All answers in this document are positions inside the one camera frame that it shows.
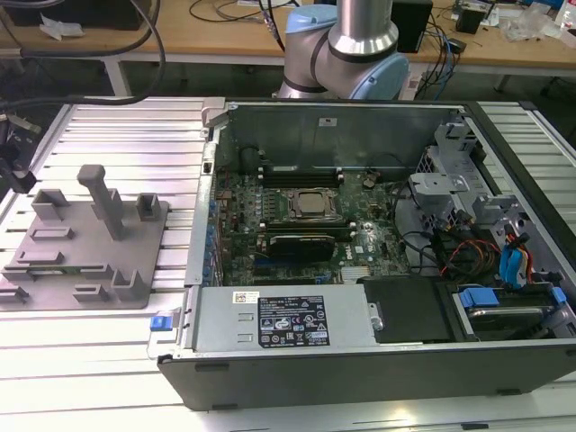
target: motherboard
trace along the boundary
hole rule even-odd
[[[219,171],[223,284],[354,284],[408,273],[391,220],[396,184],[376,177],[353,171],[337,187],[276,188]]]

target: screw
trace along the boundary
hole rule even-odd
[[[370,322],[372,322],[372,328],[376,331],[380,331],[382,329],[384,329],[384,323],[382,321],[382,318],[380,317],[371,317],[370,318]]]

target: blue latch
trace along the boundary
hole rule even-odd
[[[562,291],[562,288],[555,286],[552,288],[552,295],[558,304],[566,303],[566,294]]]
[[[150,319],[150,331],[172,331],[172,322],[172,317],[152,317]]]
[[[474,307],[498,306],[500,302],[492,288],[484,286],[466,288],[459,293],[465,309]]]

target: desk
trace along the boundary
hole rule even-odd
[[[205,0],[194,11],[210,18],[217,18],[212,10],[215,0]],[[435,7],[442,8],[451,0],[436,0]],[[277,65],[284,63],[283,53],[263,24],[251,22],[211,23],[196,20],[188,13],[191,0],[165,0],[158,17],[157,27],[166,46],[166,60],[182,63],[225,63],[247,65]],[[440,9],[433,10],[436,17]],[[251,6],[232,5],[230,14],[248,14],[256,9]],[[274,16],[284,36],[286,17],[291,8],[276,9]],[[442,16],[436,19],[446,33],[468,44],[456,71],[499,75],[532,75],[548,77],[576,77],[576,49],[570,49],[559,40],[525,40],[508,43],[500,30],[480,29],[475,35],[453,33],[455,22]],[[87,29],[79,39],[52,40],[36,27],[13,31],[28,48],[45,50],[109,50],[128,45],[143,32]],[[14,49],[14,43],[5,31],[0,31],[0,50]],[[150,38],[138,50],[109,58],[99,58],[106,65],[112,88],[116,95],[129,95],[130,87],[122,70],[123,61],[158,61],[158,48]],[[413,98],[419,78],[437,60],[437,48],[432,38],[426,37],[420,52],[408,54],[410,80],[402,96]]]

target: power supply label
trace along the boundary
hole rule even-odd
[[[330,345],[324,297],[260,297],[258,343],[262,348]]]

